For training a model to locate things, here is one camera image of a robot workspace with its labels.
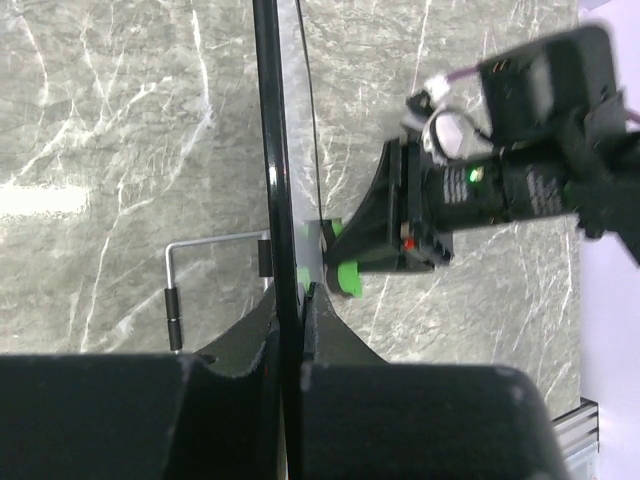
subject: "wire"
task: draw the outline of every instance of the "wire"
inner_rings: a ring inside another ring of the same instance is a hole
[[[446,76],[449,83],[455,82],[457,80],[462,80],[463,78],[470,77],[478,73],[478,67],[475,65],[473,67],[462,68],[460,70],[456,70],[455,72],[450,73]]]
[[[311,81],[311,66],[309,62],[309,49],[307,48],[307,36],[304,28],[304,19],[300,0],[295,0],[296,13],[298,14],[298,24],[300,26],[300,36],[302,37],[302,52],[304,63],[309,80],[309,102],[311,105],[311,119],[313,128],[313,156],[316,163],[316,195],[318,196],[318,220],[322,224],[322,187],[320,186],[320,157],[318,155],[318,122],[316,119],[316,106],[313,101],[313,83]]]
[[[447,163],[457,162],[462,160],[461,158],[451,157],[449,154],[447,154],[447,152],[445,152],[444,148],[442,147],[440,138],[438,137],[437,120],[438,120],[438,117],[440,117],[445,113],[454,114],[460,118],[463,118],[471,126],[471,128],[473,129],[473,133],[475,134],[476,137],[478,137],[480,140],[484,142],[491,143],[491,144],[493,143],[491,141],[491,137],[487,133],[485,133],[482,130],[482,128],[480,128],[480,126],[476,123],[473,117],[469,115],[467,112],[457,107],[442,105],[438,107],[435,112],[433,112],[433,114],[427,120],[427,123],[425,123],[424,128],[422,130],[422,147],[424,148],[425,151],[431,150],[431,145],[433,145],[433,149],[435,150],[435,152],[440,157],[445,159]]]
[[[640,125],[640,113],[633,110],[627,110],[627,120],[635,123],[636,125]]]

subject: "black plastic mount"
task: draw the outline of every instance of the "black plastic mount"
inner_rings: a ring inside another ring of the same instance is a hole
[[[433,228],[423,194],[433,166],[431,154],[417,141],[385,142],[371,187],[353,218],[337,238],[325,235],[326,264],[357,261],[361,273],[425,273],[448,265],[452,235]]]
[[[279,325],[271,287],[196,354],[0,357],[0,478],[284,480]]]
[[[317,284],[304,341],[304,480],[568,480],[544,401],[523,373],[386,363]]]

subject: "green suction cup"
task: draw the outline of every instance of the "green suction cup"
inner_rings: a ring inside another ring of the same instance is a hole
[[[340,219],[326,220],[322,228],[325,245],[328,247],[342,233]],[[333,293],[344,297],[362,297],[362,282],[358,271],[358,262],[343,262],[338,266],[328,266],[325,274],[327,287]]]
[[[298,267],[298,282],[304,285],[304,291],[309,293],[309,288],[311,288],[311,272],[307,267]]]

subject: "white connector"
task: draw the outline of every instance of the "white connector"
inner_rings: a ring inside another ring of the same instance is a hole
[[[451,85],[444,75],[435,75],[424,82],[424,89],[431,98],[431,103],[436,108],[451,92]]]

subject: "black bracket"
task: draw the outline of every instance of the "black bracket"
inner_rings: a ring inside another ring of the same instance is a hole
[[[433,166],[417,141],[387,141],[371,187],[344,231],[336,237],[323,225],[325,263],[357,261],[361,273],[425,273],[448,265],[452,235],[433,228],[424,199]]]

